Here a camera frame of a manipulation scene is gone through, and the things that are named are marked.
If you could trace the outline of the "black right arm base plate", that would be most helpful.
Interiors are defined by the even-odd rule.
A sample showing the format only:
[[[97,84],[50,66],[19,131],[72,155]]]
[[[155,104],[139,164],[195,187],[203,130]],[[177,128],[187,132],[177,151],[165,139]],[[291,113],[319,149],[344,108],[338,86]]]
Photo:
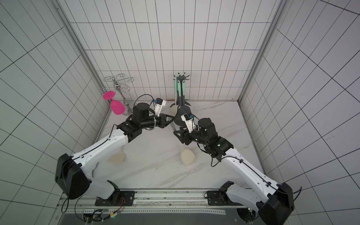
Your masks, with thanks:
[[[204,195],[208,201],[209,206],[242,206],[242,204],[237,202],[232,202],[226,191],[234,184],[232,181],[227,181],[224,183],[219,190],[207,191]]]

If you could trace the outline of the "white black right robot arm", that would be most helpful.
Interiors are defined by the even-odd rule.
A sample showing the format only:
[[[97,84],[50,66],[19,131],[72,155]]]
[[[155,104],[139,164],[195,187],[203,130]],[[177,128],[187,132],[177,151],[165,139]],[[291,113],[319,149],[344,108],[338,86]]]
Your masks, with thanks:
[[[286,183],[278,183],[248,162],[228,140],[218,135],[209,118],[194,122],[192,115],[184,114],[185,126],[174,134],[181,143],[202,144],[204,151],[219,163],[233,169],[249,186],[241,188],[227,183],[222,187],[227,198],[255,212],[267,225],[283,225],[294,210],[293,190]]]

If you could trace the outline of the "cream spatula mint handle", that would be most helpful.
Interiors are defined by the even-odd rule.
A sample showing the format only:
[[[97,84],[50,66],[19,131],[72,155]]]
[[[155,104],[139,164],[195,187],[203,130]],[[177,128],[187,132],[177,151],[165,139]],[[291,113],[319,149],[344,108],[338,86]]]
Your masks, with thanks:
[[[113,154],[108,159],[108,162],[111,164],[121,164],[124,161],[125,157],[126,157],[126,155],[123,152],[123,149],[120,149],[118,153]]]

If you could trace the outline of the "grey spatula mint handle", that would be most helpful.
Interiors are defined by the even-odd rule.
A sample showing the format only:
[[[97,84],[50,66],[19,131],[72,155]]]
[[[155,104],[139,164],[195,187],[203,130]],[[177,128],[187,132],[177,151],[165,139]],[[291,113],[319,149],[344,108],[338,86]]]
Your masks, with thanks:
[[[180,75],[177,77],[177,87],[178,87],[178,112],[190,113],[191,104],[185,100],[185,88],[186,80],[188,76]]]

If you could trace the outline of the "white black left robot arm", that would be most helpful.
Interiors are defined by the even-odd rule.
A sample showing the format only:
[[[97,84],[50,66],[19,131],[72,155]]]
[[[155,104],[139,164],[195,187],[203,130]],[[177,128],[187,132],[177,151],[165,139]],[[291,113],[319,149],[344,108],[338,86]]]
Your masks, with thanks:
[[[98,181],[87,176],[96,164],[115,150],[133,141],[141,135],[143,129],[165,128],[174,117],[161,113],[166,101],[157,98],[155,108],[147,103],[133,107],[133,113],[121,124],[116,125],[111,133],[92,146],[73,155],[63,154],[57,160],[55,182],[69,200],[81,196],[92,196],[117,203],[120,189],[112,181]]]

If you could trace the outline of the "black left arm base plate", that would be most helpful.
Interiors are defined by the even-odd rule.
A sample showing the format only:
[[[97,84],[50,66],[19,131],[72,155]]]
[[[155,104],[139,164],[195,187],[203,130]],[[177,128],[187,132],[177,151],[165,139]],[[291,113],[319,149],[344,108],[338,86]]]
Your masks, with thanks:
[[[132,206],[135,199],[135,191],[119,191],[115,192],[108,199],[97,198],[95,206],[110,207],[110,206]]]

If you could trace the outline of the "cream turner mint handle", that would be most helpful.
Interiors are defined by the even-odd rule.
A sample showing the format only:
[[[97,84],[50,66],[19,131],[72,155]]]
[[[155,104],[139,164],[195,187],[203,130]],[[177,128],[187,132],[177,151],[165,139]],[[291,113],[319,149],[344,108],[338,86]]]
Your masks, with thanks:
[[[177,78],[174,78],[174,103],[170,106],[172,116],[176,116],[178,111],[178,87]]]

